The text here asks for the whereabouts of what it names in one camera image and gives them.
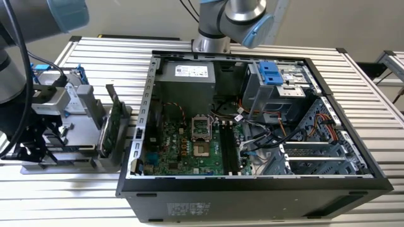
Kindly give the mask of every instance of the aluminum extrusion table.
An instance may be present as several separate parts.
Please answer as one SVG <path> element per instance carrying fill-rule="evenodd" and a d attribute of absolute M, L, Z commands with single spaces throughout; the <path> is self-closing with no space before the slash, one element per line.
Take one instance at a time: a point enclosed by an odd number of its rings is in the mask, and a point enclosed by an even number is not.
<path fill-rule="evenodd" d="M 133 108 L 131 142 L 152 50 L 191 51 L 185 41 L 77 38 L 68 42 L 56 63 L 85 68 L 95 95 L 111 103 L 105 84 Z M 404 226 L 404 117 L 344 50 L 233 44 L 232 53 L 311 58 L 353 127 L 379 162 L 395 190 L 332 220 L 293 222 L 172 223 L 171 226 Z M 1 226 L 136 226 L 143 225 L 124 199 L 115 198 L 119 173 L 21 175 L 17 162 L 0 166 Z"/>

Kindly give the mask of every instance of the ram slot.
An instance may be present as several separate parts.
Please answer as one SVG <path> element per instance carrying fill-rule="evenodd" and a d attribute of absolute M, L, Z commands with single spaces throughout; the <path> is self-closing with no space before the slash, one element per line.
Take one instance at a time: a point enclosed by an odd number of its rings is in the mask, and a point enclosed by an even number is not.
<path fill-rule="evenodd" d="M 221 125 L 220 127 L 220 143 L 221 155 L 225 174 L 237 175 L 240 168 L 237 162 L 237 149 L 232 125 Z"/>

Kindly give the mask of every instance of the sticker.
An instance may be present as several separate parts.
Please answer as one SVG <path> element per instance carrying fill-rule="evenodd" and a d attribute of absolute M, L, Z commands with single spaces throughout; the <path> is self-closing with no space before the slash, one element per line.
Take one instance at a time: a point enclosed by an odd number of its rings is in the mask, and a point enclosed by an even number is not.
<path fill-rule="evenodd" d="M 176 77 L 208 77 L 208 66 L 176 66 Z"/>
<path fill-rule="evenodd" d="M 293 76 L 291 76 L 289 74 L 284 74 L 284 79 L 285 80 L 293 80 Z"/>
<path fill-rule="evenodd" d="M 236 122 L 239 122 L 241 119 L 243 119 L 243 115 L 239 114 L 239 115 L 235 117 L 235 120 L 236 120 Z"/>
<path fill-rule="evenodd" d="M 208 215 L 209 202 L 169 202 L 167 203 L 168 215 L 171 216 L 201 216 Z"/>
<path fill-rule="evenodd" d="M 244 112 L 243 107 L 240 107 L 240 108 L 237 109 L 237 112 L 239 112 L 239 114 L 241 114 L 241 113 Z"/>

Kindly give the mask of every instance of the green circuit board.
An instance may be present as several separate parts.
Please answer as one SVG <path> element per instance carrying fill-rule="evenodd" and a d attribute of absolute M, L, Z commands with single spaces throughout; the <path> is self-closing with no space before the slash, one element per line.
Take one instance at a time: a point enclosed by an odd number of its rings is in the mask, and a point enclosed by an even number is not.
<path fill-rule="evenodd" d="M 183 128 L 181 122 L 164 122 L 159 152 L 147 154 L 147 175 L 224 175 L 219 124 L 212 126 L 212 139 L 208 143 L 192 141 L 191 122 L 187 125 Z M 241 126 L 235 127 L 233 132 L 240 137 Z M 241 175 L 251 174 L 249 163 L 240 172 Z"/>

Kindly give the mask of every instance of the power supply label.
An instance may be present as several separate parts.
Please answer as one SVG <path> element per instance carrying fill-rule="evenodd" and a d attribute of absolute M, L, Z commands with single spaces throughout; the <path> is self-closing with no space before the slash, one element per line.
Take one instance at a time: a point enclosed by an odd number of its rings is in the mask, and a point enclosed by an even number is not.
<path fill-rule="evenodd" d="M 176 66 L 176 77 L 208 77 L 208 66 Z"/>

